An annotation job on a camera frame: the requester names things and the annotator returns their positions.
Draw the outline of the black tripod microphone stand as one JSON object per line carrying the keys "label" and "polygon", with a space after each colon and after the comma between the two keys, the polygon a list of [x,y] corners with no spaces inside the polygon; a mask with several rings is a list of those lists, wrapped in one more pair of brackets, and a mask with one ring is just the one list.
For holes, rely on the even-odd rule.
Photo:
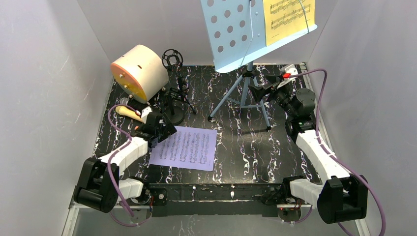
{"label": "black tripod microphone stand", "polygon": [[183,66],[183,56],[175,49],[167,49],[162,55],[162,64],[168,72],[173,72],[177,82],[176,88],[170,88],[167,95],[170,99],[188,104],[193,114],[197,111],[191,105],[187,98],[189,87],[185,84],[185,77],[181,75],[180,68]]}

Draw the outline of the beige microphone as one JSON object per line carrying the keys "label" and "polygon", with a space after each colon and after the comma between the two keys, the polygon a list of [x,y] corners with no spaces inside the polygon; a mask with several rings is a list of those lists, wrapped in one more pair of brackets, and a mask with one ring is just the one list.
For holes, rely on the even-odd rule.
{"label": "beige microphone", "polygon": [[141,113],[137,110],[132,110],[126,106],[116,106],[115,111],[122,116],[129,117],[131,119],[137,120],[139,122],[143,122],[143,119],[141,118]]}

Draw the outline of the black round microphone stand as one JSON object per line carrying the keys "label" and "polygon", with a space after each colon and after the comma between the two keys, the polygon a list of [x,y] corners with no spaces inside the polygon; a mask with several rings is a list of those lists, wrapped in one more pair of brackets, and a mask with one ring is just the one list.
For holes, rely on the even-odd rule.
{"label": "black round microphone stand", "polygon": [[166,91],[163,96],[163,113],[167,115],[173,125],[179,125],[185,118],[184,110],[175,105],[178,96],[172,91]]}

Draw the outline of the lavender sheet music page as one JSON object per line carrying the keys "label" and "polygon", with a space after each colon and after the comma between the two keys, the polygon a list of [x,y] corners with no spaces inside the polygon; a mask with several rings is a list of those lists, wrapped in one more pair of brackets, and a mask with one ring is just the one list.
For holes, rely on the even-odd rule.
{"label": "lavender sheet music page", "polygon": [[217,130],[176,126],[150,153],[151,165],[213,171]]}

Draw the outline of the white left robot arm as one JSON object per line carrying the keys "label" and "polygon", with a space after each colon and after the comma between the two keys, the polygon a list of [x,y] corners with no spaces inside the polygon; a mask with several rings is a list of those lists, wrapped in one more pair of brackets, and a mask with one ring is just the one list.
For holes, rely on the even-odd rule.
{"label": "white left robot arm", "polygon": [[84,161],[73,200],[104,213],[118,203],[128,208],[126,200],[141,196],[144,183],[136,177],[121,180],[121,173],[176,131],[166,114],[150,112],[146,122],[122,146],[97,159],[91,157]]}

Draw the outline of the blue music stand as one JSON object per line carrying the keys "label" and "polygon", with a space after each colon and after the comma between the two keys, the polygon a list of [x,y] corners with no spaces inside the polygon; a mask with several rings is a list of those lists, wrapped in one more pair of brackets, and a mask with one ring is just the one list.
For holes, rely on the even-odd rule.
{"label": "blue music stand", "polygon": [[241,100],[235,101],[234,103],[240,108],[250,108],[250,105],[246,105],[248,86],[251,81],[255,85],[258,84],[253,68],[254,61],[304,36],[290,36],[267,46],[263,1],[201,1],[215,71],[218,73],[228,73],[242,66],[245,67],[235,83],[208,115],[209,121],[213,119],[225,101],[230,99],[231,93],[239,85],[241,80],[244,80]]}

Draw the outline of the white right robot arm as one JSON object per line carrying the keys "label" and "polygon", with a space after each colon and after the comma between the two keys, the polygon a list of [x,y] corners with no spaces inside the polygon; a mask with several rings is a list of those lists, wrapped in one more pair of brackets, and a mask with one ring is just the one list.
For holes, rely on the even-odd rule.
{"label": "white right robot arm", "polygon": [[316,132],[315,93],[308,88],[293,91],[294,79],[288,73],[267,78],[270,85],[249,85],[252,96],[256,102],[264,97],[276,101],[286,112],[287,135],[307,155],[322,180],[322,184],[314,184],[304,177],[286,177],[279,196],[304,200],[327,224],[363,219],[368,190],[358,177],[333,160],[333,153]]}

